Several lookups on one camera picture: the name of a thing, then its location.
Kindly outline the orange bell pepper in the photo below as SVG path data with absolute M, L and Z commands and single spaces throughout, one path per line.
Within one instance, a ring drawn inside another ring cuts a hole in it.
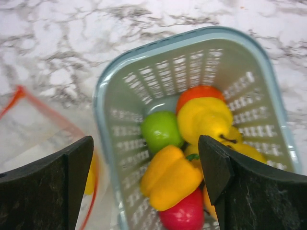
M 165 211 L 194 192 L 202 180 L 199 155 L 185 156 L 180 148 L 168 145 L 150 161 L 140 190 L 153 208 Z

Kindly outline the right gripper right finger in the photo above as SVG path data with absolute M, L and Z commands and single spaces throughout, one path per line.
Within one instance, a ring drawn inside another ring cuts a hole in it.
M 199 155 L 222 230 L 305 230 L 307 177 L 256 161 L 209 136 Z

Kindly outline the yellow bell pepper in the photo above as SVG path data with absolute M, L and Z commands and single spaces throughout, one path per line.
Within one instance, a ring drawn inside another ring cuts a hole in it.
M 85 191 L 84 191 L 85 195 L 91 195 L 94 192 L 96 182 L 98 180 L 98 175 L 99 175 L 98 169 L 99 169 L 98 156 L 94 152 L 93 157 L 92 157 L 92 162 L 90 165 L 90 169 L 89 169 L 89 173 L 87 176 L 87 181 L 86 181 L 86 186 L 85 186 Z

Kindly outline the yellow pear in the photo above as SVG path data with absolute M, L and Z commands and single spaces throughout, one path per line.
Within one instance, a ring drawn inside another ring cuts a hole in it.
M 229 137 L 233 120 L 226 103 L 214 97 L 191 99 L 177 114 L 180 134 L 192 145 L 198 144 L 200 136 L 210 136 L 219 142 L 237 143 L 235 138 Z

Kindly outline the orange tangerine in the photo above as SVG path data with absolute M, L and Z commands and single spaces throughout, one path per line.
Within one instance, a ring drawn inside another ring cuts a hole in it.
M 178 114 L 178 112 L 186 102 L 188 102 L 191 99 L 201 98 L 201 97 L 214 97 L 222 100 L 223 102 L 226 102 L 223 93 L 218 89 L 216 89 L 215 87 L 199 85 L 184 91 L 180 95 L 176 105 L 176 114 Z

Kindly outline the blue plastic basket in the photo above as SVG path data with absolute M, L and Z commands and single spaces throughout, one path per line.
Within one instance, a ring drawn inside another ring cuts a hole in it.
M 254 39 L 196 29 L 103 71 L 94 115 L 121 230 L 304 230 L 307 178 Z

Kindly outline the clear zip bag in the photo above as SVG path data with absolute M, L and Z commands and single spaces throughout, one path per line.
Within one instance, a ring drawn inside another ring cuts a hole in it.
M 84 136 L 73 122 L 18 85 L 12 98 L 0 108 L 0 172 L 46 157 Z M 98 156 L 98 180 L 94 192 L 83 195 L 78 230 L 97 230 L 102 226 L 96 211 L 104 194 L 104 168 L 97 149 L 94 152 Z

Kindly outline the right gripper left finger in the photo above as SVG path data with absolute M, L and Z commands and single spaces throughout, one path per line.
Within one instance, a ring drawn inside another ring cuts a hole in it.
M 0 175 L 2 230 L 73 230 L 94 151 L 85 136 L 64 149 Z

